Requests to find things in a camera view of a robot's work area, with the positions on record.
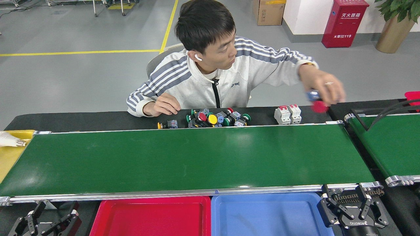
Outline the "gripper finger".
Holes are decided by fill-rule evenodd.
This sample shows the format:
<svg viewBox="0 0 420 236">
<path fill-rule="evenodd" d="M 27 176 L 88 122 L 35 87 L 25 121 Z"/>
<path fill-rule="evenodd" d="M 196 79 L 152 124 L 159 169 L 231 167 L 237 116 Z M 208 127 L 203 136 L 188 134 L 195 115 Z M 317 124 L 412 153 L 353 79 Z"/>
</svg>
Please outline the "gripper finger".
<svg viewBox="0 0 420 236">
<path fill-rule="evenodd" d="M 82 221 L 77 212 L 78 202 L 72 202 L 69 213 L 56 222 L 47 224 L 44 229 L 45 236 L 74 236 L 78 231 Z"/>
<path fill-rule="evenodd" d="M 38 227 L 38 218 L 46 208 L 46 203 L 39 202 L 33 211 L 30 211 L 26 216 L 20 217 L 15 221 L 12 229 L 9 231 L 9 236 L 39 236 L 42 235 L 43 230 Z"/>
</svg>

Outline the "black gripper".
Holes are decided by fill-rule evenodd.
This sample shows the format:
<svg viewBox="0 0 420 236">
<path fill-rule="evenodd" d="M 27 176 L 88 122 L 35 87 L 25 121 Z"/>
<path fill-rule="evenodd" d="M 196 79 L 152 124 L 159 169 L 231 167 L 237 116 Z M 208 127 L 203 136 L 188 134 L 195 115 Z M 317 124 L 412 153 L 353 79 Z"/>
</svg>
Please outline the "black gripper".
<svg viewBox="0 0 420 236">
<path fill-rule="evenodd" d="M 322 185 L 322 198 L 317 204 L 321 217 L 326 227 L 338 224 L 340 219 L 340 227 L 344 236 L 379 236 L 379 228 L 386 227 L 389 220 L 384 214 L 384 207 L 379 201 L 372 199 L 373 197 L 381 197 L 384 191 L 378 188 L 373 191 L 365 192 L 362 185 L 359 185 L 359 200 L 361 201 L 360 210 L 347 210 L 343 205 L 335 201 L 327 187 Z M 374 218 L 368 216 L 372 211 Z"/>
</svg>

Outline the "person's left hand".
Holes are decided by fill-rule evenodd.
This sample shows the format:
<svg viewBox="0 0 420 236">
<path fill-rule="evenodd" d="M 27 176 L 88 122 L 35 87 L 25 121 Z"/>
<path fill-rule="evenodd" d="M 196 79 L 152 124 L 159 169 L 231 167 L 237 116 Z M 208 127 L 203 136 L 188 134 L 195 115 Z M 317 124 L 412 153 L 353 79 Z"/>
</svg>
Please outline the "person's left hand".
<svg viewBox="0 0 420 236">
<path fill-rule="evenodd" d="M 318 90 L 327 106 L 344 103 L 346 93 L 342 82 L 333 74 L 318 69 L 314 65 L 300 65 L 298 75 L 305 90 Z"/>
</svg>

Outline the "person's right hand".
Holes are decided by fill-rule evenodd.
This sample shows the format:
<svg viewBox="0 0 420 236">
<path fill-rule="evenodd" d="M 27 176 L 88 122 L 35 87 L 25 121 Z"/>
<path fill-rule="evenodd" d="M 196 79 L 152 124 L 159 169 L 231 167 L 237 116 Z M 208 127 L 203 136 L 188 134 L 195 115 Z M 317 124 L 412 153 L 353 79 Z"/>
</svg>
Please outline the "person's right hand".
<svg viewBox="0 0 420 236">
<path fill-rule="evenodd" d="M 180 110 L 180 103 L 168 93 L 163 93 L 155 102 L 150 102 L 143 106 L 143 113 L 152 117 L 157 117 L 161 114 L 177 114 Z"/>
</svg>

